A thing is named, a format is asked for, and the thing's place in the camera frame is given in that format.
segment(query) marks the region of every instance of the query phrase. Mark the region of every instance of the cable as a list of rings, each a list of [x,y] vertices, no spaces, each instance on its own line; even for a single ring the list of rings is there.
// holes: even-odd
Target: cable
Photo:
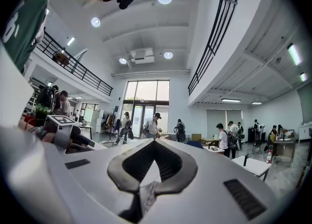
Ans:
[[[30,120],[26,123],[26,126],[25,126],[24,130],[26,130],[28,123],[31,122],[32,120],[46,121],[46,119],[39,119],[39,118],[30,119]]]

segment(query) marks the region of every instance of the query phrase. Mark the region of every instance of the green shirt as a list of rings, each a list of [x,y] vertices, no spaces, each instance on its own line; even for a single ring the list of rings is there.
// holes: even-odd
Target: green shirt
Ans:
[[[21,70],[36,47],[36,35],[46,16],[48,0],[21,0],[7,23],[2,41],[16,67]]]

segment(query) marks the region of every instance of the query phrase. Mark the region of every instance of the bottle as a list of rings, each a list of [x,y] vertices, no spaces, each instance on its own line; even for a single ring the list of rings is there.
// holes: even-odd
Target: bottle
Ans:
[[[267,157],[267,163],[271,163],[271,159],[272,159],[272,153],[271,151],[269,151],[268,157]]]

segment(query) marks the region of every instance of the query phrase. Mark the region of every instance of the doorway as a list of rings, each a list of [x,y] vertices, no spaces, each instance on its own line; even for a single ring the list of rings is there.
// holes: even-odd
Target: doorway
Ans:
[[[156,112],[155,105],[134,104],[132,114],[132,132],[134,138],[141,136],[144,124],[151,120]]]

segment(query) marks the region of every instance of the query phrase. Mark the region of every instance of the black metal railing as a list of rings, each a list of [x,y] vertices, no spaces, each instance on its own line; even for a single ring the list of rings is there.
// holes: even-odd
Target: black metal railing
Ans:
[[[188,86],[189,95],[194,91],[199,81],[205,74],[208,66],[215,57],[223,37],[229,27],[233,12],[237,5],[237,0],[220,0],[215,16],[214,25],[211,30],[205,51],[200,59],[195,74]]]
[[[48,33],[44,33],[44,38],[37,48],[42,51],[47,57],[55,61],[61,67],[63,67],[68,72],[72,73],[75,77],[81,79],[88,85],[97,89],[98,91],[110,96],[112,92],[112,87],[106,82],[102,81],[99,77],[94,75],[90,70],[84,67],[80,62],[78,62],[72,55],[70,55],[64,47],[60,46]],[[56,53],[63,53],[68,62],[63,64],[55,58]]]

